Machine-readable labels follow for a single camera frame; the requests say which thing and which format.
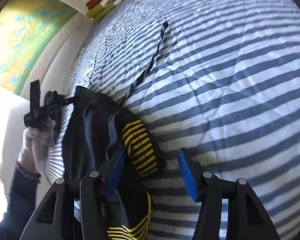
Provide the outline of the left denim sleeve forearm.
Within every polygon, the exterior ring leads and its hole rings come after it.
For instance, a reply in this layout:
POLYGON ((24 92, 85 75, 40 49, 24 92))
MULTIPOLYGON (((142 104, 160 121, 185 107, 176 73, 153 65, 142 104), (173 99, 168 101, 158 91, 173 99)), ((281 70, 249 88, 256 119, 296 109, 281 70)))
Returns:
POLYGON ((20 239, 36 207, 37 186, 41 175, 32 173, 16 162, 7 210, 0 222, 1 239, 20 239))

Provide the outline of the left white gloved hand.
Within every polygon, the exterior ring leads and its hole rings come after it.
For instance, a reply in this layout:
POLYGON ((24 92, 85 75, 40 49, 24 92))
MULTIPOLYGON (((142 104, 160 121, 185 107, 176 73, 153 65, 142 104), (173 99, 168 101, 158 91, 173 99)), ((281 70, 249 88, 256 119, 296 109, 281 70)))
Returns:
POLYGON ((54 126, 51 118, 43 120, 43 131, 28 127, 23 132, 23 145, 17 159, 19 165, 27 172, 37 173, 46 167, 49 148, 54 146, 54 126))

